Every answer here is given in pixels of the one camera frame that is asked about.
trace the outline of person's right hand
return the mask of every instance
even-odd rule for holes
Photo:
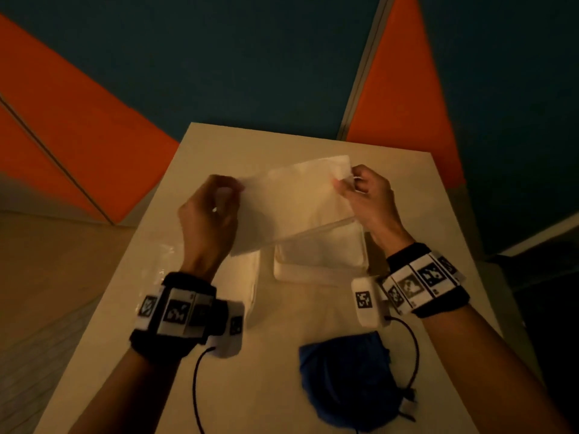
[[[386,257],[414,243],[402,226],[390,182],[363,164],[352,167],[352,174],[356,177],[354,187],[334,179],[334,188],[350,201],[356,218],[372,234]]]

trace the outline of blue cloth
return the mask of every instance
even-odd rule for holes
[[[299,348],[302,387],[323,421],[370,432],[398,416],[404,390],[390,372],[378,332]]]

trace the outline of black cable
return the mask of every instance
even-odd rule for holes
[[[409,390],[412,387],[412,384],[414,384],[414,380],[416,379],[416,375],[418,374],[418,365],[420,364],[420,350],[418,349],[418,340],[416,339],[416,335],[414,335],[414,332],[412,331],[410,326],[408,326],[406,321],[396,318],[395,316],[385,316],[384,319],[389,321],[393,320],[397,321],[398,323],[401,323],[405,328],[408,329],[408,331],[410,332],[410,336],[412,336],[412,340],[414,341],[414,348],[416,349],[416,362],[414,363],[414,372],[412,372],[412,376],[408,381],[408,385],[404,389]]]
[[[199,428],[199,432],[201,434],[205,434],[205,431],[203,430],[203,427],[201,426],[201,421],[199,420],[199,411],[197,409],[197,393],[196,393],[197,371],[199,370],[199,363],[201,362],[201,358],[206,353],[212,352],[215,349],[216,349],[215,347],[210,347],[210,348],[206,349],[197,359],[197,364],[195,365],[195,370],[193,371],[193,409],[195,410],[195,420],[197,421],[197,427]]]

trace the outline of forearm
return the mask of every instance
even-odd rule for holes
[[[542,384],[473,307],[423,324],[482,434],[571,432]]]
[[[154,433],[178,366],[151,364],[129,349],[69,433]]]

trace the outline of stack of napkins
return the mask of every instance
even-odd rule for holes
[[[240,179],[245,190],[231,255],[276,245],[274,274],[286,281],[335,285],[345,278],[349,284],[349,278],[364,275],[364,232],[332,178],[353,181],[348,156]]]

